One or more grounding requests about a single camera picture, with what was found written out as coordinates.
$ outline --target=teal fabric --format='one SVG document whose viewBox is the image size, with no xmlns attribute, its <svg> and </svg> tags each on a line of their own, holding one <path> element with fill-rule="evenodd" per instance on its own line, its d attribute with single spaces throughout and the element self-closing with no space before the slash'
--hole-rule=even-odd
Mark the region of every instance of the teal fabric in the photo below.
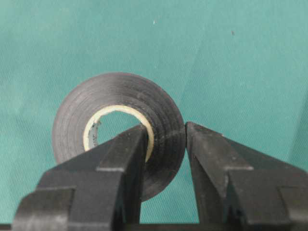
<svg viewBox="0 0 308 231">
<path fill-rule="evenodd" d="M 307 12 L 306 0 L 0 1 L 0 222 L 55 166 L 62 99 L 100 73 L 144 76 L 185 121 L 308 170 Z M 136 122 L 116 118 L 106 139 Z M 141 221 L 198 222 L 187 155 Z"/>
</svg>

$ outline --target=green cloth background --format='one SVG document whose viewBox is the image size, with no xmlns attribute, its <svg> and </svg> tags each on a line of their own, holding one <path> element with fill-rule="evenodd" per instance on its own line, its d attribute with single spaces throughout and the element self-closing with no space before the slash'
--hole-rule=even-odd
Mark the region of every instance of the green cloth background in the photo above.
<svg viewBox="0 0 308 231">
<path fill-rule="evenodd" d="M 0 222 L 56 164 L 62 99 L 115 71 L 159 84 L 184 121 L 308 170 L 308 1 L 1 0 Z M 106 139 L 136 122 L 114 118 Z M 187 155 L 141 221 L 198 222 Z"/>
</svg>

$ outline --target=tape roll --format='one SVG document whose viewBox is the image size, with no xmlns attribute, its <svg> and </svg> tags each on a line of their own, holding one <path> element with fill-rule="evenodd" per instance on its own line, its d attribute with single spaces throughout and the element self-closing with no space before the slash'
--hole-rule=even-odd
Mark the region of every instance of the tape roll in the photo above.
<svg viewBox="0 0 308 231">
<path fill-rule="evenodd" d="M 134 74 L 108 73 L 81 83 L 62 102 L 52 129 L 57 163 L 97 145 L 101 116 L 122 111 L 137 117 L 148 131 L 142 200 L 160 193 L 183 160 L 186 137 L 182 116 L 170 96 Z"/>
</svg>

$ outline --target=black electrical tape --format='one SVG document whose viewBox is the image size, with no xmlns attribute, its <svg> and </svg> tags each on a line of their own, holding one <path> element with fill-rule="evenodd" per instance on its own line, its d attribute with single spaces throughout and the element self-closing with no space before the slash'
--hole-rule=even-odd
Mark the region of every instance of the black electrical tape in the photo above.
<svg viewBox="0 0 308 231">
<path fill-rule="evenodd" d="M 55 159 L 62 163 L 85 152 L 85 127 L 90 118 L 113 105 L 135 109 L 152 127 L 154 145 L 145 163 L 142 195 L 142 200 L 150 199 L 179 170 L 186 137 L 182 116 L 173 100 L 161 87 L 141 76 L 108 73 L 90 78 L 73 89 L 62 102 L 53 124 Z"/>
</svg>

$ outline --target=tape hole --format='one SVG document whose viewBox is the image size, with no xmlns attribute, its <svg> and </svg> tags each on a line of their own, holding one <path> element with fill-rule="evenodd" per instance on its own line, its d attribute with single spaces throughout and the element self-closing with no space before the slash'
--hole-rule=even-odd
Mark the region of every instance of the tape hole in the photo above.
<svg viewBox="0 0 308 231">
<path fill-rule="evenodd" d="M 97 128 L 97 143 L 102 144 L 114 138 L 123 131 L 140 123 L 133 115 L 114 111 L 100 118 L 101 124 Z"/>
</svg>

